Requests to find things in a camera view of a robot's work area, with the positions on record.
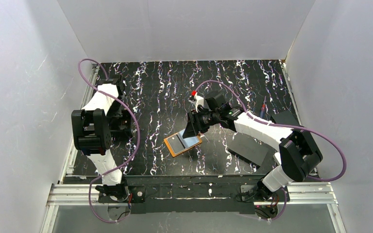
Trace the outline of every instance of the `camera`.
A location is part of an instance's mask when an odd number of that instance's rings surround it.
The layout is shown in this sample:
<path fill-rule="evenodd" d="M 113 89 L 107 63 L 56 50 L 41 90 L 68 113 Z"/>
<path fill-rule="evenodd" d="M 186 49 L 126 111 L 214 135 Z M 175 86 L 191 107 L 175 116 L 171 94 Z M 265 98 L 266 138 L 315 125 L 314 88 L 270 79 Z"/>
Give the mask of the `camera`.
<path fill-rule="evenodd" d="M 209 127 L 220 124 L 222 127 L 236 131 L 234 120 L 243 112 L 240 107 L 232 108 L 222 93 L 210 92 L 205 99 L 208 108 L 198 106 L 198 112 L 192 110 L 187 114 L 187 124 L 182 138 L 197 136 L 208 131 Z"/>

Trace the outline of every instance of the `black cable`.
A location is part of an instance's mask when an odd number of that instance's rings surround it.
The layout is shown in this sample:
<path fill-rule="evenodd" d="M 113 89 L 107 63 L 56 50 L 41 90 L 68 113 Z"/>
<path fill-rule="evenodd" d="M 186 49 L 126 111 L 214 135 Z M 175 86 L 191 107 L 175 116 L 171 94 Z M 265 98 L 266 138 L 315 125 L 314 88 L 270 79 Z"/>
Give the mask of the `black cable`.
<path fill-rule="evenodd" d="M 127 213 L 129 213 L 130 211 L 125 211 L 125 212 L 123 212 L 120 216 L 119 216 L 119 218 L 117 219 L 117 221 L 122 217 L 122 215 L 123 214 L 127 214 Z"/>
<path fill-rule="evenodd" d="M 268 206 L 268 207 L 271 207 L 272 204 L 274 204 L 274 201 L 275 201 L 275 197 L 272 197 L 272 201 L 271 201 L 271 204 Z"/>
<path fill-rule="evenodd" d="M 267 214 L 267 212 L 261 210 L 260 208 L 255 208 L 255 209 L 256 209 L 256 210 L 259 210 L 259 211 L 261 211 L 261 212 L 263 212 L 264 215 L 266 216 L 266 218 L 270 218 L 270 217 L 271 217 L 271 214 Z"/>
<path fill-rule="evenodd" d="M 253 201 L 248 201 L 248 200 L 251 200 L 252 198 L 254 198 L 255 195 L 256 195 L 256 193 L 254 193 L 252 196 L 250 196 L 246 200 L 240 200 L 239 197 L 242 199 L 242 195 L 237 194 L 237 196 L 235 197 L 235 200 L 238 201 L 238 202 L 253 202 Z"/>
<path fill-rule="evenodd" d="M 277 202 L 275 203 L 275 205 L 274 206 L 277 206 L 278 205 L 278 202 L 279 202 L 279 195 L 278 195 L 278 193 L 277 193 L 277 196 L 276 196 L 276 198 L 277 198 Z"/>
<path fill-rule="evenodd" d="M 265 213 L 264 211 L 262 211 L 262 210 L 260 210 L 260 209 L 255 209 L 255 210 L 259 210 L 259 211 L 262 212 L 262 214 L 261 214 L 260 212 L 255 211 L 255 213 L 256 213 L 257 215 L 259 215 L 259 216 L 261 216 L 261 217 L 264 217 L 264 218 L 270 218 L 270 216 L 268 216 L 268 214 Z"/>

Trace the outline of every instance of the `black bracket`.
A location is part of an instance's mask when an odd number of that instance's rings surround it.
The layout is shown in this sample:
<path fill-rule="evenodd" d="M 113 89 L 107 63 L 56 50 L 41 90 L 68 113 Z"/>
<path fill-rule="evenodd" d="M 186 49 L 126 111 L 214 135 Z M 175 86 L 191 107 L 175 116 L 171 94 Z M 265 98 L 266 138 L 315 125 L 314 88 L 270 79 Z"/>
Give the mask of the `black bracket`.
<path fill-rule="evenodd" d="M 127 182 L 122 178 L 122 183 L 117 185 L 97 185 L 95 189 L 99 191 L 99 203 L 124 202 L 128 197 Z"/>
<path fill-rule="evenodd" d="M 129 186 L 129 192 L 132 193 L 131 203 L 144 203 L 146 188 L 145 186 Z"/>
<path fill-rule="evenodd" d="M 299 126 L 290 111 L 275 114 L 271 119 L 274 123 Z M 279 153 L 283 171 L 297 182 L 302 182 L 322 161 L 321 151 L 314 138 L 305 130 L 293 130 L 291 135 L 283 138 L 279 144 Z"/>
<path fill-rule="evenodd" d="M 74 110 L 71 119 L 75 148 L 85 155 L 104 155 L 112 144 L 105 112 L 99 108 L 93 111 Z"/>
<path fill-rule="evenodd" d="M 254 201 L 265 201 L 266 198 L 269 198 L 272 196 L 272 193 L 269 193 L 267 195 L 263 195 L 261 191 L 260 186 L 260 180 L 257 185 L 241 185 L 240 187 L 240 201 L 244 202 L 254 202 Z M 287 193 L 283 193 L 279 191 L 279 189 L 276 191 L 277 195 L 279 196 L 280 200 L 284 200 L 284 195 L 287 196 L 287 201 L 289 201 L 289 192 L 287 187 L 284 187 L 285 191 Z"/>
<path fill-rule="evenodd" d="M 115 77 L 114 78 L 109 78 L 108 80 L 106 79 L 99 79 L 97 81 L 97 84 L 98 85 L 102 85 L 102 84 L 112 84 L 112 85 L 115 85 L 117 86 L 117 90 L 118 90 L 118 99 L 123 99 L 124 98 L 124 91 L 125 91 L 125 78 L 120 75 L 120 74 L 115 74 L 114 75 Z"/>
<path fill-rule="evenodd" d="M 114 141 L 128 140 L 128 138 L 133 136 L 132 117 L 128 110 L 124 109 L 120 104 L 119 108 L 114 110 L 115 103 L 119 104 L 118 102 L 114 102 L 106 115 L 111 136 Z"/>

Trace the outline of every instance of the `black marbled surface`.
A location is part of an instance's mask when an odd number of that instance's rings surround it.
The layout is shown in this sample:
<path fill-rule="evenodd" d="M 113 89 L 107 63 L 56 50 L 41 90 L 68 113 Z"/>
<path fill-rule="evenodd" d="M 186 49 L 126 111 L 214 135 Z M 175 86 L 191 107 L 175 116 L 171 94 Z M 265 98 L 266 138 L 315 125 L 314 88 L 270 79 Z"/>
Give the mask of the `black marbled surface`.
<path fill-rule="evenodd" d="M 219 125 L 212 126 L 202 137 L 203 143 L 173 158 L 164 138 L 185 128 L 186 113 L 192 109 L 187 101 L 191 91 L 205 80 L 218 80 L 229 85 L 256 115 L 267 96 L 266 118 L 271 114 L 291 110 L 291 97 L 277 60 L 250 61 L 188 61 L 106 63 L 107 71 L 122 74 L 129 85 L 124 100 L 134 111 L 141 130 L 141 144 L 134 160 L 122 171 L 127 175 L 223 175 L 258 173 L 254 164 L 227 152 L 234 132 Z M 211 90 L 221 90 L 230 103 L 238 105 L 225 88 L 209 83 L 199 90 L 205 96 Z M 135 147 L 135 138 L 116 142 L 112 154 L 121 164 Z M 74 175 L 96 176 L 95 166 L 81 154 L 77 155 Z"/>

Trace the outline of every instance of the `red marker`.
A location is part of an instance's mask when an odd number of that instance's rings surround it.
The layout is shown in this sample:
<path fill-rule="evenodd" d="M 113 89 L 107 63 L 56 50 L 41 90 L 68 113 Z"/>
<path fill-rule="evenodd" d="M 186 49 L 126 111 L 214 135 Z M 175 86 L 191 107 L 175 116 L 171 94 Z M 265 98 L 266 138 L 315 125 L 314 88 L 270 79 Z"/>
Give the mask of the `red marker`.
<path fill-rule="evenodd" d="M 265 101 L 267 100 L 267 96 L 264 97 L 264 103 L 262 104 L 261 112 L 259 113 L 260 118 L 264 118 L 264 113 L 265 113 Z"/>
<path fill-rule="evenodd" d="M 196 91 L 192 91 L 191 96 L 189 97 L 190 101 L 195 101 L 195 96 L 197 95 Z"/>

